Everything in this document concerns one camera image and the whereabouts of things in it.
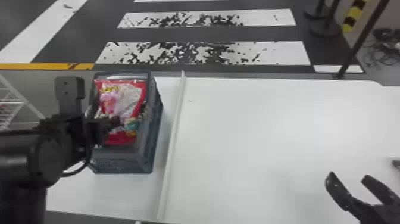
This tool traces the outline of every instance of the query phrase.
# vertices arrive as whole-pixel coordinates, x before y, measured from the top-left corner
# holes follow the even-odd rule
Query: crosswalk marking
[[[310,65],[304,44],[288,42],[108,42],[97,64]]]
[[[135,2],[186,2],[186,1],[228,1],[228,0],[135,0]]]
[[[127,13],[118,28],[296,26],[290,9]]]
[[[337,73],[341,65],[317,65],[314,66],[314,70],[317,73]],[[351,65],[346,71],[347,73],[363,73],[363,69],[359,65]]]
[[[55,1],[0,51],[0,63],[30,63],[86,1]]]

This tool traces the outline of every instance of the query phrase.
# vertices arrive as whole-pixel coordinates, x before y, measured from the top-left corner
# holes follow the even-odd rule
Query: yellow and black stripe
[[[345,21],[343,22],[342,29],[344,33],[351,33],[354,29],[355,23],[363,14],[363,9],[369,0],[354,0]]]
[[[0,70],[92,70],[94,63],[0,63]]]

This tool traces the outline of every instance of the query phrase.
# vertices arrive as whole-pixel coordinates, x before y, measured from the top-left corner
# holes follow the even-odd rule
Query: plastic bag
[[[146,82],[137,80],[94,80],[100,93],[96,117],[120,117],[123,125],[113,129],[106,145],[125,145],[135,141],[139,129],[140,110],[145,102]]]

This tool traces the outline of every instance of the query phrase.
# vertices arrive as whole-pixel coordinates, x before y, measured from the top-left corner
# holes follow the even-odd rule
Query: white tabletop
[[[165,158],[179,90],[179,78],[158,77],[164,104],[154,171],[150,175],[95,175],[85,169],[49,190],[47,209],[124,219],[155,220]]]
[[[400,194],[398,88],[332,80],[187,79],[160,220],[358,223],[324,189],[333,170],[377,200],[370,174]]]

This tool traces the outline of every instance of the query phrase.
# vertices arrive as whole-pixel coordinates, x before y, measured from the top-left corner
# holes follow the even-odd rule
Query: wire rack
[[[8,130],[8,125],[24,106],[8,88],[0,88],[0,131]]]

